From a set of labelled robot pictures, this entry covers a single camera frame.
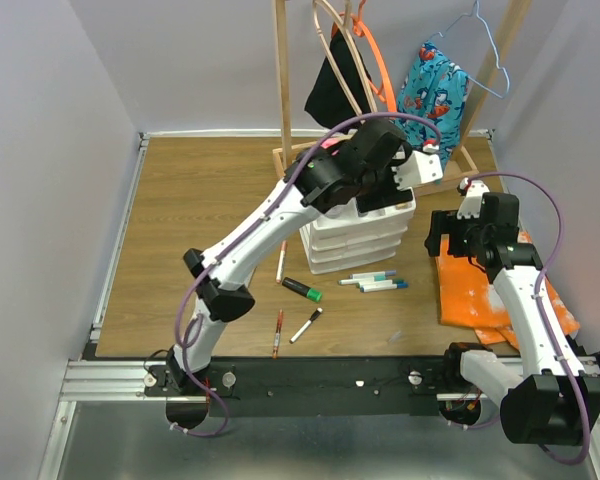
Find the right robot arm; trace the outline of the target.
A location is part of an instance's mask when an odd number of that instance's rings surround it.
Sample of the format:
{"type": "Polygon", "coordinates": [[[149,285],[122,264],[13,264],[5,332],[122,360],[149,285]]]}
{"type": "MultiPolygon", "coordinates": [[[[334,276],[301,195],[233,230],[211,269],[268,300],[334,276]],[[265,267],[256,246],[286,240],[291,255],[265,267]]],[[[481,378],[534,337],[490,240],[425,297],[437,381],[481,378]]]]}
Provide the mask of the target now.
{"type": "Polygon", "coordinates": [[[440,379],[460,392],[474,385],[499,409],[509,441],[587,449],[600,414],[600,377],[571,349],[548,296],[542,260],[519,239],[519,200],[486,191],[465,196],[458,210],[436,210],[424,242],[432,257],[446,251],[484,271],[510,318],[522,361],[519,375],[485,347],[452,346],[440,379]]]}

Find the black green highlighter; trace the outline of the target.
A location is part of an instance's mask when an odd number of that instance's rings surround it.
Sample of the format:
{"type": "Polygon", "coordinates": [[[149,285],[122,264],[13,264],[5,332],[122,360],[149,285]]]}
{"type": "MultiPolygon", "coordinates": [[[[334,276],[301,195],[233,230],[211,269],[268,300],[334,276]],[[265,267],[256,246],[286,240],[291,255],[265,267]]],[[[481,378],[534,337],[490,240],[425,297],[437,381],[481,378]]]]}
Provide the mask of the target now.
{"type": "Polygon", "coordinates": [[[281,285],[312,302],[319,303],[322,299],[322,293],[319,290],[290,277],[284,277],[281,281],[281,285]]]}

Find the pink cap white marker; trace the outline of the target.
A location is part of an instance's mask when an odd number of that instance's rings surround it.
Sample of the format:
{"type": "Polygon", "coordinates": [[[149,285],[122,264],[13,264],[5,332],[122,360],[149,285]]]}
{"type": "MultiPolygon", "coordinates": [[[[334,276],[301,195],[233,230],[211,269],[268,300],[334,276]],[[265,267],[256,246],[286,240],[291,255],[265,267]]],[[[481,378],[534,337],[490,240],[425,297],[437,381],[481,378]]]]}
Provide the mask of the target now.
{"type": "Polygon", "coordinates": [[[283,279],[287,247],[288,247],[288,242],[285,240],[282,242],[281,247],[280,247],[280,253],[279,253],[277,269],[276,269],[275,281],[278,284],[281,284],[282,279],[283,279]]]}

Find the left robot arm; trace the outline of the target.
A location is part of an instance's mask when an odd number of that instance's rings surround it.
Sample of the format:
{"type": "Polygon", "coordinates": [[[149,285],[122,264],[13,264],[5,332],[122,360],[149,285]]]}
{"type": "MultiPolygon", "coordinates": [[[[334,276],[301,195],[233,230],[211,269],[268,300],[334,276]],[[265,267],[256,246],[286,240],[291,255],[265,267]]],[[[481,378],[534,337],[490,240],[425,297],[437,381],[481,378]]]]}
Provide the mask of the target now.
{"type": "Polygon", "coordinates": [[[297,158],[269,196],[227,237],[183,259],[194,283],[194,327],[177,334],[167,355],[167,382],[181,395],[194,393],[201,370],[225,326],[248,313],[255,300],[247,289],[254,269],[301,227],[337,206],[354,202],[359,213],[407,201],[394,180],[395,154],[409,153],[404,132],[386,118],[365,121],[348,140],[314,145],[297,158]]]}

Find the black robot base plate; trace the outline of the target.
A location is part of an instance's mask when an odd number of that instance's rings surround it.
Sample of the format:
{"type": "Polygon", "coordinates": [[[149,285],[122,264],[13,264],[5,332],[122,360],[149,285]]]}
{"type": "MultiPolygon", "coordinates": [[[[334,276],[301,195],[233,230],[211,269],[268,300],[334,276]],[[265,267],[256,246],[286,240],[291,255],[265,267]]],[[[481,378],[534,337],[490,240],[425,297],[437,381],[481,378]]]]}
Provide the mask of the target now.
{"type": "Polygon", "coordinates": [[[144,393],[164,397],[170,421],[207,416],[441,416],[461,427],[487,424],[498,409],[477,387],[454,379],[436,355],[215,357],[194,379],[172,361],[145,369],[144,393]]]}

